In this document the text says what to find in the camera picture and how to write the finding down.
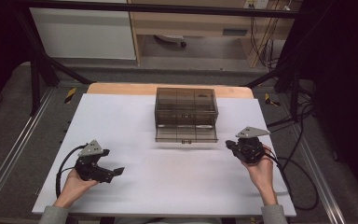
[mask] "hand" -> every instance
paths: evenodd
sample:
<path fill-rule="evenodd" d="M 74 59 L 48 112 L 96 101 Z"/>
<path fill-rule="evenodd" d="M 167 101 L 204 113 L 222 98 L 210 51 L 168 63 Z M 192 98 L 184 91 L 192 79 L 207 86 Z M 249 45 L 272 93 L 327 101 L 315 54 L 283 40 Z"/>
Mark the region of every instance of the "hand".
<path fill-rule="evenodd" d="M 263 145 L 266 153 L 270 153 L 271 148 Z M 257 187 L 263 199 L 264 205 L 277 204 L 277 197 L 272 186 L 272 160 L 264 156 L 260 162 L 254 164 L 247 164 L 241 161 L 242 165 L 246 167 L 251 177 L 252 182 Z"/>
<path fill-rule="evenodd" d="M 69 208 L 87 190 L 98 184 L 96 180 L 82 180 L 75 169 L 66 178 L 65 185 L 57 201 L 53 204 L 57 207 Z"/>

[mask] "white table surface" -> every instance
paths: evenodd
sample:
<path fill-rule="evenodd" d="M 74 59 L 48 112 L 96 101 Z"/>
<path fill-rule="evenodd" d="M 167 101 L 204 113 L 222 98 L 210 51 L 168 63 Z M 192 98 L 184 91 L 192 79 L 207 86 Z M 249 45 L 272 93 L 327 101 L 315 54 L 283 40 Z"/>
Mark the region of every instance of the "white table surface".
<path fill-rule="evenodd" d="M 217 98 L 217 143 L 155 142 L 156 96 L 84 94 L 52 164 L 33 213 L 52 205 L 55 178 L 65 156 L 96 139 L 110 149 L 98 164 L 125 167 L 110 184 L 89 190 L 71 208 L 73 214 L 115 217 L 246 217 L 261 215 L 262 200 L 248 172 L 226 148 L 226 140 L 246 126 L 267 129 L 256 99 Z M 273 149 L 270 137 L 260 141 Z M 75 165 L 77 153 L 65 167 Z M 62 186 L 67 172 L 62 175 Z M 277 167 L 274 188 L 288 217 L 295 208 Z"/>

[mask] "sleeve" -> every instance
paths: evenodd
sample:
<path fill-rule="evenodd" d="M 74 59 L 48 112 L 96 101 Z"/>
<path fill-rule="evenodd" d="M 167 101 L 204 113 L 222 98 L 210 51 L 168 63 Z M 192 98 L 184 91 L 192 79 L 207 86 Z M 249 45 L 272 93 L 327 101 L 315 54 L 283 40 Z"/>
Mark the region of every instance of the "sleeve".
<path fill-rule="evenodd" d="M 65 224 L 68 209 L 56 206 L 46 206 L 39 224 Z"/>
<path fill-rule="evenodd" d="M 265 224 L 287 224 L 283 206 L 280 204 L 261 207 L 261 214 Z"/>

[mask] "transparent storage box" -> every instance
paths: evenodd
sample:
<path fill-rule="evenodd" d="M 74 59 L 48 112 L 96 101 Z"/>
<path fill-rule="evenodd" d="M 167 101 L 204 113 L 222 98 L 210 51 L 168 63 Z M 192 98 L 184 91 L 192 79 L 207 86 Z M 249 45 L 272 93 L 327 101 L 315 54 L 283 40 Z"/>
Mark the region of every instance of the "transparent storage box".
<path fill-rule="evenodd" d="M 213 89 L 158 88 L 156 141 L 215 143 L 217 116 Z"/>

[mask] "white wall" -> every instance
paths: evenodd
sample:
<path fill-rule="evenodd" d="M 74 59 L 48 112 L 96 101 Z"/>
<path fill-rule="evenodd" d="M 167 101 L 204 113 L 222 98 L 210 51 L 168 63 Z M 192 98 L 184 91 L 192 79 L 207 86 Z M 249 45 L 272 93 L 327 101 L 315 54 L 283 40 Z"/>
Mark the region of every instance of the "white wall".
<path fill-rule="evenodd" d="M 31 12 L 51 57 L 135 60 L 128 12 L 47 8 L 31 8 Z"/>

